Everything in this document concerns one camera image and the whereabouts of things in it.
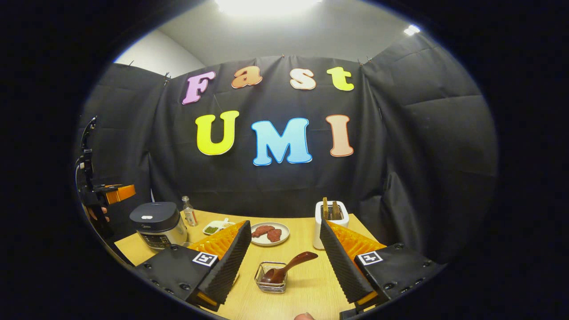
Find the white wall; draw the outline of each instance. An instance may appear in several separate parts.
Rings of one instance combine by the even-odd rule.
[[[184,47],[159,30],[141,38],[114,62],[130,64],[161,75],[169,72],[168,76],[172,78],[205,67]]]

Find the steak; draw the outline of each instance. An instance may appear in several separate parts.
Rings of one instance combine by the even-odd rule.
[[[271,230],[275,230],[275,227],[272,225],[262,225],[258,227],[253,233],[251,233],[251,237],[258,238]]]
[[[281,240],[281,234],[283,231],[281,229],[273,229],[267,233],[267,238],[271,240],[271,242],[277,242]]]

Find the rice cooker lid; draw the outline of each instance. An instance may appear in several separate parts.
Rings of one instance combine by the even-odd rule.
[[[180,212],[174,202],[150,202],[141,204],[130,213],[136,230],[145,232],[167,231],[176,227]]]

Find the glass bottle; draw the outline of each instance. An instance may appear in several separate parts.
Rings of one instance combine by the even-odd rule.
[[[184,210],[185,219],[188,221],[189,225],[191,225],[192,227],[195,227],[197,225],[197,219],[196,219],[196,214],[193,211],[193,207],[189,203],[189,197],[186,195],[183,196],[182,201],[184,202],[184,204],[182,205],[182,208]]]

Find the brown spoon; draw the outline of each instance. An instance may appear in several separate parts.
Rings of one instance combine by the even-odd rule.
[[[270,269],[265,273],[261,282],[265,282],[268,284],[280,284],[285,279],[285,275],[287,271],[292,268],[293,266],[299,265],[303,262],[310,261],[312,259],[318,258],[316,253],[312,253],[310,251],[305,251],[296,257],[292,258],[292,260],[284,266],[282,269]]]

